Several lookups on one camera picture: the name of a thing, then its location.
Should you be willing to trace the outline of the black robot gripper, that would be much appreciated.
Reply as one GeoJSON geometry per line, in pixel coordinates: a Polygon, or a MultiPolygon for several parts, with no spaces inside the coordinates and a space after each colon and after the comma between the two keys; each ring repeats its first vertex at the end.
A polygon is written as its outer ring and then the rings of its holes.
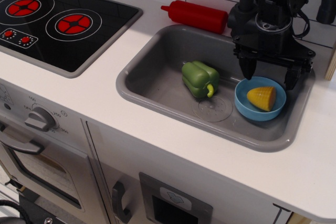
{"type": "Polygon", "coordinates": [[[293,18],[283,25],[275,25],[255,15],[246,24],[232,29],[235,55],[244,77],[250,80],[256,70],[257,62],[262,61],[287,68],[286,90],[292,90],[302,72],[310,72],[316,53],[299,44],[300,35],[293,33],[293,18]]]}

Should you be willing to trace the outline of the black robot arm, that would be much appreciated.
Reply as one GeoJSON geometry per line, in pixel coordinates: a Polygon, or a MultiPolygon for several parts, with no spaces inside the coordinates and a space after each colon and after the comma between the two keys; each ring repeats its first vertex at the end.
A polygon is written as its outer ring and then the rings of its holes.
{"type": "Polygon", "coordinates": [[[292,90],[300,76],[312,69],[314,51],[297,42],[309,29],[296,35],[293,19],[307,20],[302,7],[308,0],[239,0],[229,13],[228,26],[235,44],[234,55],[244,77],[255,73],[262,61],[287,68],[285,86],[292,90]]]}

